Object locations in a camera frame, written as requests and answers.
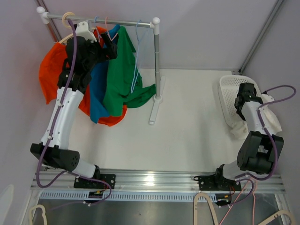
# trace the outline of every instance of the blue cloth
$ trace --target blue cloth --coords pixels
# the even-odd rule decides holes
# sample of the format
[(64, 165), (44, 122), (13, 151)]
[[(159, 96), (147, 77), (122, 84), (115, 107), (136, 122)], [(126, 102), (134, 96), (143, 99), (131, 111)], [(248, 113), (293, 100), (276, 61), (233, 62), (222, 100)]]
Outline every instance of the blue cloth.
[[(109, 31), (109, 35), (113, 38), (119, 31), (120, 26), (116, 25)], [(109, 117), (107, 109), (103, 106), (103, 99), (106, 92), (106, 79), (107, 79), (108, 61), (98, 63), (94, 66), (90, 82), (90, 119), (94, 123), (98, 123), (100, 118)]]

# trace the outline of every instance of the white laundry basket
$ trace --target white laundry basket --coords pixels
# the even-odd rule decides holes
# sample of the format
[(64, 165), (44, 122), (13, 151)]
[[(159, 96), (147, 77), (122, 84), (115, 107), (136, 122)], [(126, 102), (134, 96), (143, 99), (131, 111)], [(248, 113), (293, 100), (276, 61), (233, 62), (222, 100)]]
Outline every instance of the white laundry basket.
[(251, 78), (239, 75), (223, 76), (220, 79), (218, 93), (225, 121), (230, 127), (234, 127), (238, 122), (242, 121), (241, 117), (236, 113), (236, 108), (234, 107), (234, 102), (241, 83), (253, 83), (257, 92), (257, 96), (262, 96), (256, 82)]

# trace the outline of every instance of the metal pole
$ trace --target metal pole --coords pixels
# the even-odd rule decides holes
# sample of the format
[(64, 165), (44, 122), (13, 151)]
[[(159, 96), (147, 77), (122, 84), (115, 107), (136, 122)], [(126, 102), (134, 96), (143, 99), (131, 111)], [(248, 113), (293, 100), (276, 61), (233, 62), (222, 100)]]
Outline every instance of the metal pole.
[(159, 34), (154, 34), (154, 60), (155, 60), (156, 97), (160, 98)]
[[(43, 0), (35, 0), (35, 2), (37, 4), (37, 6), (43, 7), (48, 12), (47, 6), (46, 6), (46, 4), (44, 3)], [(46, 27), (49, 30), (53, 41), (54, 42), (59, 42), (61, 40), (61, 35), (60, 35), (60, 33), (59, 33), (59, 31), (58, 31), (57, 27), (55, 26), (52, 19), (49, 20), (49, 24), (46, 24)]]
[[(51, 18), (51, 19), (58, 19), (58, 20), (62, 19), (62, 15), (52, 14), (52, 13), (48, 13), (47, 17)], [(88, 20), (88, 21), (94, 22), (94, 18), (92, 18), (92, 17), (84, 17), (84, 16), (77, 16), (77, 15), (68, 15), (68, 16), (66, 16), (66, 19), (71, 19), (71, 20), (75, 20), (75, 21)], [(95, 22), (96, 23), (105, 23), (105, 20), (96, 19)], [(133, 22), (133, 21), (109, 20), (109, 19), (106, 22), (107, 22), (107, 24), (118, 24), (118, 25), (123, 25), (123, 26), (134, 26), (134, 27), (137, 24), (137, 22)], [(151, 28), (151, 23), (139, 22), (138, 27)]]
[(285, 0), (277, 0), (275, 6), (273, 7), (271, 13), (268, 16), (268, 19), (266, 20), (259, 35), (256, 38), (254, 44), (252, 45), (250, 52), (248, 53), (246, 59), (244, 60), (242, 66), (240, 68), (240, 74), (243, 74), (243, 72), (245, 71), (246, 66), (248, 65), (249, 61), (252, 59), (252, 57), (256, 53), (256, 51), (257, 51), (258, 47), (260, 46), (260, 44), (262, 43), (264, 37), (267, 35), (268, 31), (270, 30), (272, 24), (274, 23), (276, 17), (279, 14), (279, 11), (282, 8), (284, 3), (285, 3)]

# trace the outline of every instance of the green shirt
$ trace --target green shirt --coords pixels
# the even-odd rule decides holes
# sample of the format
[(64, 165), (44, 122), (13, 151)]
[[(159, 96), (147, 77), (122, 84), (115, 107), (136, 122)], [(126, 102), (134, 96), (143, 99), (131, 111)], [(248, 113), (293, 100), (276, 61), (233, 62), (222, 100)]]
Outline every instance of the green shirt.
[(106, 93), (103, 105), (111, 116), (121, 116), (123, 105), (137, 108), (145, 104), (155, 94), (155, 84), (143, 88), (140, 75), (136, 80), (135, 89), (130, 93), (135, 71), (135, 48), (125, 27), (118, 31), (118, 57), (109, 60)]

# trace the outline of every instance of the white wall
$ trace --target white wall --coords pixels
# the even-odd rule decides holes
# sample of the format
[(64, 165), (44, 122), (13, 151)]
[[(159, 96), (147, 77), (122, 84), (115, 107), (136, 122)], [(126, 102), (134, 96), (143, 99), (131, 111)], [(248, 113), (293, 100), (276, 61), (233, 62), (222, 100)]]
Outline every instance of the white wall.
[[(293, 85), (297, 95), (273, 107), (283, 128), (285, 144), (279, 158), (282, 175), (295, 216), (300, 221), (300, 1), (287, 0), (267, 37), (250, 62), (245, 75), (253, 78), (261, 90), (280, 84)], [(288, 89), (270, 92), (275, 99), (290, 95)]]
[(39, 64), (52, 40), (33, 0), (0, 7), (0, 192), (14, 184), (6, 225), (16, 225), (36, 170), (30, 145), (38, 143), (52, 113), (38, 81)]
[[(137, 21), (161, 19), (162, 68), (240, 68), (276, 0), (45, 0), (55, 14)], [(70, 33), (60, 21), (59, 30)], [(129, 28), (136, 45), (135, 29)], [(154, 67), (153, 38), (144, 68)]]

